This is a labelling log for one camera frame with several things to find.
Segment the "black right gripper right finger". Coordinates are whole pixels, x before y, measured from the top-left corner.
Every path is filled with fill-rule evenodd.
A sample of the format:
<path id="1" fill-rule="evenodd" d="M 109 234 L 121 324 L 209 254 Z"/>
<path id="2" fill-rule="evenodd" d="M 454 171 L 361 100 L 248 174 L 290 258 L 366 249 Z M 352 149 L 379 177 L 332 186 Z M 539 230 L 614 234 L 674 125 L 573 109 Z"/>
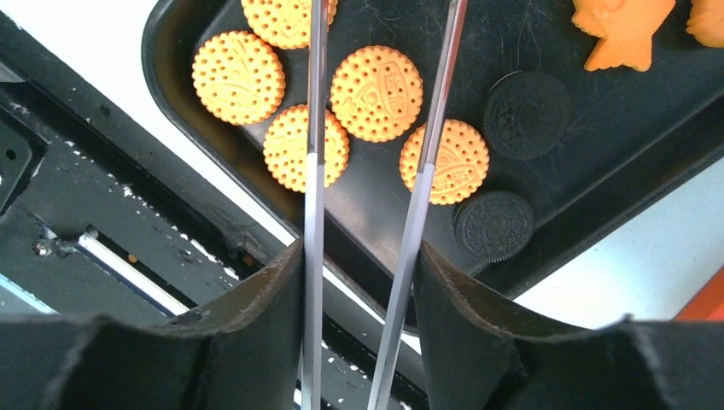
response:
<path id="1" fill-rule="evenodd" d="M 720 409 L 723 325 L 587 330 L 529 310 L 424 243 L 414 302 L 433 409 Z"/>

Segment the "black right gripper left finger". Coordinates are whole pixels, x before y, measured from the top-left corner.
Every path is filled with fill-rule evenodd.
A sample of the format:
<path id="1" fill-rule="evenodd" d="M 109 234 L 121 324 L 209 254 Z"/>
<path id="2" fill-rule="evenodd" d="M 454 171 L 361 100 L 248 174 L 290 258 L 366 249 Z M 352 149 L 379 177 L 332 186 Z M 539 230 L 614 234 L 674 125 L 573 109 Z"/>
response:
<path id="1" fill-rule="evenodd" d="M 105 314 L 1 321 L 4 409 L 290 409 L 301 351 L 303 244 L 163 325 Z"/>

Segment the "white metal tongs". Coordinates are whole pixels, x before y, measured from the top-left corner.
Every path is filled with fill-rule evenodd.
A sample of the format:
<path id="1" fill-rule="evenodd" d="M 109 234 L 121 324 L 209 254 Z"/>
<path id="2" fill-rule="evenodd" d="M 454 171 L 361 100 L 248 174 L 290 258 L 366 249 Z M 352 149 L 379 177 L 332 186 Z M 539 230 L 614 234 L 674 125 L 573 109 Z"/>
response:
<path id="1" fill-rule="evenodd" d="M 369 395 L 369 409 L 388 406 L 401 334 L 412 286 L 412 276 L 421 248 L 435 162 L 445 123 L 445 109 L 453 80 L 460 37 L 468 3 L 451 1 L 441 55 L 436 71 L 416 180 L 413 186 L 392 290 L 388 300 L 382 339 Z M 304 213 L 305 310 L 302 338 L 301 408 L 318 409 L 321 403 L 321 340 L 323 317 L 324 260 L 324 142 L 326 56 L 328 36 L 326 1 L 314 1 L 308 64 L 307 172 Z"/>

